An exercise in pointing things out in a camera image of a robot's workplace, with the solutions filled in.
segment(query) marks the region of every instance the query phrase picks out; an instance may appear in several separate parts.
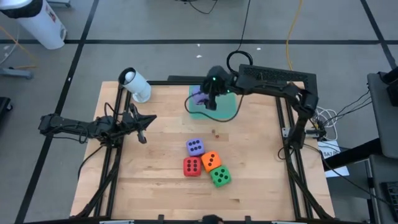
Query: white container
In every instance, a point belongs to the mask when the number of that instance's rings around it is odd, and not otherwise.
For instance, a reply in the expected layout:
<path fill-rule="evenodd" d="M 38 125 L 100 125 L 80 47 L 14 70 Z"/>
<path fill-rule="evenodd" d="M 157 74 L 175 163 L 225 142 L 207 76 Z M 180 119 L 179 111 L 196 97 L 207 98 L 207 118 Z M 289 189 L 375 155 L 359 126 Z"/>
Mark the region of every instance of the white container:
<path fill-rule="evenodd" d="M 126 68 L 119 76 L 119 83 L 132 93 L 132 98 L 136 102 L 145 103 L 149 100 L 152 88 L 135 69 Z"/>
<path fill-rule="evenodd" d="M 42 5 L 39 11 L 37 6 L 40 1 Z M 6 16 L 16 19 L 46 49 L 58 49 L 65 45 L 63 41 L 67 30 L 46 0 L 0 0 L 0 10 Z M 37 11 L 37 13 L 29 15 L 29 11 Z"/>

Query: wooden table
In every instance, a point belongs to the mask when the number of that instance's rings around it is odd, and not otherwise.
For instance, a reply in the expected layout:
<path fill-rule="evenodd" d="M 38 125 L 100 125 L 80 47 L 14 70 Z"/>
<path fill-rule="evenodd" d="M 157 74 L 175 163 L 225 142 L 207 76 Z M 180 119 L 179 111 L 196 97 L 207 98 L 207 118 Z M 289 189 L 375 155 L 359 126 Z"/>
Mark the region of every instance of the wooden table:
<path fill-rule="evenodd" d="M 102 84 L 95 117 L 104 115 L 105 102 L 114 105 L 117 86 L 117 82 Z M 191 119 L 183 106 L 187 95 L 188 86 L 152 86 L 150 101 L 136 103 L 140 114 L 156 114 L 157 119 L 145 133 L 147 144 L 140 144 L 135 133 L 124 138 L 112 218 L 155 220 L 164 214 L 166 220 L 197 220 L 217 214 L 224 220 L 243 220 L 245 215 L 252 220 L 294 220 L 286 164 L 277 158 L 282 140 L 275 98 L 245 96 L 237 117 L 218 123 Z M 219 132 L 218 139 L 212 129 Z M 230 170 L 231 183 L 217 189 L 204 170 L 201 177 L 183 175 L 182 162 L 188 156 L 185 141 L 191 138 L 203 138 L 208 151 L 219 153 Z M 305 143 L 317 147 L 316 140 Z M 97 140 L 91 140 L 85 156 L 98 146 Z M 105 149 L 82 169 L 72 215 L 80 212 L 97 190 L 104 154 Z M 302 160 L 309 190 L 334 216 L 319 153 L 304 147 Z"/>

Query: purple object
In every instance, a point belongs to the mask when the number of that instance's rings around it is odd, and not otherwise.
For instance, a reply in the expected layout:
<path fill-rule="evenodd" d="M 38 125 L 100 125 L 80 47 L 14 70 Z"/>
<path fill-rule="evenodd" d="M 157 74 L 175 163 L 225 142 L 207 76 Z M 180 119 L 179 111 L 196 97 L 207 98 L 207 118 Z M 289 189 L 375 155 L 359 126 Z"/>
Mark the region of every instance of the purple object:
<path fill-rule="evenodd" d="M 200 92 L 200 86 L 193 87 L 192 94 L 196 94 L 198 92 Z M 193 96 L 192 98 L 193 98 L 193 102 L 196 105 L 202 105 L 205 103 L 206 100 L 209 100 L 209 96 L 204 93 L 197 94 L 197 95 Z"/>
<path fill-rule="evenodd" d="M 200 156 L 205 153 L 202 139 L 189 139 L 186 143 L 189 156 Z"/>

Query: floor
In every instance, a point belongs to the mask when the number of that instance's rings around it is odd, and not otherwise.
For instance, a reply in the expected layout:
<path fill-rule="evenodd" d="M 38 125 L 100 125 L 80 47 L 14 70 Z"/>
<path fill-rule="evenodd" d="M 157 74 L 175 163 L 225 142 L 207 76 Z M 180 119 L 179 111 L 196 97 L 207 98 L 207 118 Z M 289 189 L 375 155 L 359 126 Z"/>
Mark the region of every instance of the floor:
<path fill-rule="evenodd" d="M 37 130 L 40 117 L 54 111 L 67 118 L 91 120 L 103 81 L 116 80 L 134 67 L 149 80 L 169 75 L 204 76 L 225 65 L 235 50 L 248 0 L 220 0 L 210 15 L 175 0 L 72 0 L 72 8 L 54 6 L 68 29 L 66 45 L 46 50 L 21 28 L 20 40 L 37 58 L 34 79 L 0 77 L 0 96 L 10 97 L 14 110 L 0 130 L 0 221 L 66 218 L 76 189 L 76 173 L 84 145 L 53 140 L 33 195 L 24 199 L 36 162 L 47 142 Z M 208 9 L 211 0 L 194 5 Z M 299 1 L 252 0 L 241 50 L 258 66 L 288 69 L 284 40 Z M 290 43 L 294 70 L 317 74 L 319 105 L 338 110 L 367 91 L 366 75 L 388 72 L 398 57 L 395 0 L 304 0 Z M 17 26 L 5 16 L 0 24 L 12 35 Z M 0 49 L 12 42 L 0 33 Z M 3 67 L 30 65 L 17 49 Z M 236 57 L 233 65 L 246 63 Z M 353 147 L 377 137 L 373 109 L 367 106 L 338 123 L 339 144 Z M 364 175 L 362 164 L 350 166 L 350 178 Z M 336 216 L 368 218 L 361 194 L 343 180 L 328 180 Z M 348 209 L 353 205 L 355 212 Z"/>

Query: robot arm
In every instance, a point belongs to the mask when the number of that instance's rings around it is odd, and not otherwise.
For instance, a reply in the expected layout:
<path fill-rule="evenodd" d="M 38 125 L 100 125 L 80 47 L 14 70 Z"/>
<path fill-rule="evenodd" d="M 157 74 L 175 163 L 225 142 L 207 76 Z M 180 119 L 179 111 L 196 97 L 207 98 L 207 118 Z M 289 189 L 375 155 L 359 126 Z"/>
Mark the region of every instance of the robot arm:
<path fill-rule="evenodd" d="M 256 80 L 248 75 L 231 75 L 223 67 L 215 66 L 210 69 L 207 78 L 201 84 L 201 91 L 208 94 L 209 100 L 205 102 L 206 108 L 216 110 L 215 97 L 227 93 L 237 95 L 249 95 L 257 93 L 261 95 L 275 96 L 287 99 L 292 108 L 298 114 L 298 120 L 289 131 L 288 145 L 301 149 L 305 139 L 305 125 L 314 115 L 318 104 L 318 97 L 307 90 L 303 90 L 293 83 L 278 85 Z"/>
<path fill-rule="evenodd" d="M 128 111 L 122 113 L 122 121 L 119 124 L 116 124 L 112 116 L 103 116 L 92 122 L 84 122 L 66 119 L 57 114 L 48 114 L 41 118 L 39 130 L 45 136 L 68 133 L 95 138 L 106 144 L 114 144 L 125 134 L 137 131 L 139 142 L 145 144 L 147 141 L 142 132 L 156 119 L 156 115 L 141 115 L 132 103 L 130 110 L 131 113 Z"/>

